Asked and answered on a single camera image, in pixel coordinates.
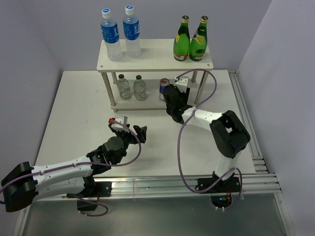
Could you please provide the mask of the green glass bottle left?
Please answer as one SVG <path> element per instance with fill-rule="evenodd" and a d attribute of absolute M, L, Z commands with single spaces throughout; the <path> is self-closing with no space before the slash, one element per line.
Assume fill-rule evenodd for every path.
<path fill-rule="evenodd" d="M 178 61 L 185 61 L 189 55 L 190 36 L 188 23 L 189 16 L 182 16 L 181 25 L 174 39 L 173 56 Z"/>

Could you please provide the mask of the red blue energy can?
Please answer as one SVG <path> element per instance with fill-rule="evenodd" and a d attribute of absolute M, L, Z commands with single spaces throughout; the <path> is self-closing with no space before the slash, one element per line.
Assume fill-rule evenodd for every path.
<path fill-rule="evenodd" d="M 169 84 L 170 81 L 167 78 L 162 78 L 159 82 L 159 99 L 162 101 L 164 101 L 163 93 L 168 88 Z"/>

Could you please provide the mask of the clear green cap bottle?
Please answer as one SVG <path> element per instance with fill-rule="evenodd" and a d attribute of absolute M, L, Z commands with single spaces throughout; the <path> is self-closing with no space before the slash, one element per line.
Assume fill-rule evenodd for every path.
<path fill-rule="evenodd" d="M 138 101 L 144 101 L 146 99 L 146 84 L 142 80 L 141 75 L 136 76 L 136 80 L 133 83 L 134 96 Z"/>

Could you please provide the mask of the blue label water bottle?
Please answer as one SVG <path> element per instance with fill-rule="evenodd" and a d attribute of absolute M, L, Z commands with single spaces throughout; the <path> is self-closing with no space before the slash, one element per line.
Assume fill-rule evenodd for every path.
<path fill-rule="evenodd" d="M 102 22 L 100 23 L 103 40 L 107 49 L 107 56 L 111 61 L 120 61 L 123 53 L 120 45 L 118 24 L 112 18 L 111 10 L 104 8 L 101 11 Z"/>
<path fill-rule="evenodd" d="M 139 19 L 135 15 L 132 5 L 125 7 L 123 29 L 126 41 L 126 53 L 131 58 L 141 56 Z"/>

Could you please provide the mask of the green glass bottle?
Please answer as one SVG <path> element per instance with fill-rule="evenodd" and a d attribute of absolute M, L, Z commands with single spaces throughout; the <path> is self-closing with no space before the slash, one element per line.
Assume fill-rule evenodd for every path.
<path fill-rule="evenodd" d="M 173 56 L 178 61 L 185 61 L 189 55 L 190 36 L 188 23 L 189 16 L 182 16 L 181 25 L 174 39 Z"/>
<path fill-rule="evenodd" d="M 202 60 L 207 48 L 207 23 L 209 18 L 202 16 L 199 26 L 191 40 L 189 58 L 192 61 Z"/>

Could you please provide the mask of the aluminium side rail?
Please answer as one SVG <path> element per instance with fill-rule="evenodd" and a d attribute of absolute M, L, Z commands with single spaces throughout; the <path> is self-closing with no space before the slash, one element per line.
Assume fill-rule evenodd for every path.
<path fill-rule="evenodd" d="M 250 152 L 252 155 L 252 160 L 254 164 L 254 168 L 257 174 L 268 174 L 269 171 L 266 167 L 264 157 L 260 150 L 260 146 L 258 144 L 258 140 L 252 125 L 252 121 L 245 103 L 244 96 L 241 91 L 240 84 L 237 78 L 237 70 L 228 70 L 228 75 L 230 77 L 230 81 L 234 90 L 234 94 L 236 96 L 237 104 L 240 110 L 241 119 L 247 131 L 251 136 L 251 141 L 249 144 Z"/>

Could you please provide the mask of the white two-tier shelf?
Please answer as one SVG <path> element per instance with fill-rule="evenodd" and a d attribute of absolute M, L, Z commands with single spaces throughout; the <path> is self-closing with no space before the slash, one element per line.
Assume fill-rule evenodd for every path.
<path fill-rule="evenodd" d="M 177 61 L 173 58 L 173 39 L 142 39 L 142 54 L 138 58 L 130 58 L 127 54 L 120 61 L 111 61 L 107 56 L 107 48 L 101 41 L 96 69 L 105 83 L 110 107 L 114 112 L 123 110 L 164 110 L 165 102 L 159 97 L 159 82 L 167 78 L 174 83 L 176 76 L 189 70 L 212 70 L 213 63 L 210 50 L 207 49 L 201 61 Z M 118 75 L 123 74 L 133 85 L 136 75 L 141 75 L 146 83 L 147 97 L 138 101 L 135 97 L 124 100 L 120 97 L 116 83 Z"/>

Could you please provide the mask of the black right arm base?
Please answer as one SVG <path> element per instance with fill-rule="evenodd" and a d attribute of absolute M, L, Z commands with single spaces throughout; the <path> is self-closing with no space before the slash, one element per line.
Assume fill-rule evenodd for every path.
<path fill-rule="evenodd" d="M 210 187 L 217 179 L 217 176 L 198 178 L 197 185 L 194 189 L 197 191 L 205 190 L 206 188 Z M 227 180 L 220 180 L 206 193 L 210 194 L 211 202 L 215 207 L 226 208 L 230 207 L 233 203 L 232 194 L 239 194 L 242 191 L 242 184 L 242 180 L 232 175 Z"/>

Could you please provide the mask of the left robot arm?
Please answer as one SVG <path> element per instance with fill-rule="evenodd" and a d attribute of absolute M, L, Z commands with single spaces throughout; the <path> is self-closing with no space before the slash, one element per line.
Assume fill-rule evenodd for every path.
<path fill-rule="evenodd" d="M 18 164 L 1 181 L 0 192 L 6 212 L 15 212 L 28 207 L 34 201 L 55 195 L 86 198 L 96 190 L 95 175 L 112 167 L 122 166 L 130 144 L 146 142 L 147 127 L 135 125 L 119 131 L 109 125 L 114 137 L 88 154 L 71 161 L 46 166 L 31 166 L 29 162 Z"/>

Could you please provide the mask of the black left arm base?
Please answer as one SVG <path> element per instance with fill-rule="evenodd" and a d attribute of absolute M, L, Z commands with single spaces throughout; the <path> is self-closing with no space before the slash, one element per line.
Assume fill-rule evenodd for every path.
<path fill-rule="evenodd" d="M 101 204 L 100 198 L 110 197 L 112 190 L 112 182 L 101 181 L 96 182 L 95 186 L 85 188 L 78 194 L 67 194 L 69 199 L 77 199 L 77 209 L 79 212 L 89 215 L 88 212 L 95 211 Z"/>

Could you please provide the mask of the aluminium front rail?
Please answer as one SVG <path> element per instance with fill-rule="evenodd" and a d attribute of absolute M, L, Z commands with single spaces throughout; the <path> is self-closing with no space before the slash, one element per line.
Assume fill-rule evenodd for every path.
<path fill-rule="evenodd" d="M 189 197 L 195 195 L 187 189 L 180 177 L 97 178 L 96 182 L 112 182 L 110 197 L 101 199 L 137 199 Z M 242 176 L 243 194 L 281 193 L 275 174 Z"/>

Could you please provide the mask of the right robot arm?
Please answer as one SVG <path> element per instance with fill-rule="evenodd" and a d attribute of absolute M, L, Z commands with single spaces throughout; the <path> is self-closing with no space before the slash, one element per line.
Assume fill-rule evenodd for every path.
<path fill-rule="evenodd" d="M 218 151 L 221 154 L 212 177 L 211 185 L 217 191 L 225 191 L 233 180 L 236 164 L 240 153 L 246 148 L 251 137 L 239 120 L 238 116 L 231 110 L 224 113 L 214 113 L 198 109 L 188 105 L 189 88 L 181 92 L 176 86 L 170 84 L 163 92 L 166 103 L 166 112 L 176 123 L 181 124 L 177 138 L 177 161 L 179 173 L 185 186 L 185 180 L 181 165 L 181 136 L 186 125 L 193 125 L 212 133 Z"/>

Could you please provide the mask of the green glass bottle right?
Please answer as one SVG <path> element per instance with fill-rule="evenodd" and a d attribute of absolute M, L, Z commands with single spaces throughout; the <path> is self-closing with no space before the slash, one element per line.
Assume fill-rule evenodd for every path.
<path fill-rule="evenodd" d="M 207 48 L 207 23 L 209 18 L 202 16 L 199 26 L 191 40 L 189 58 L 192 61 L 202 60 Z"/>

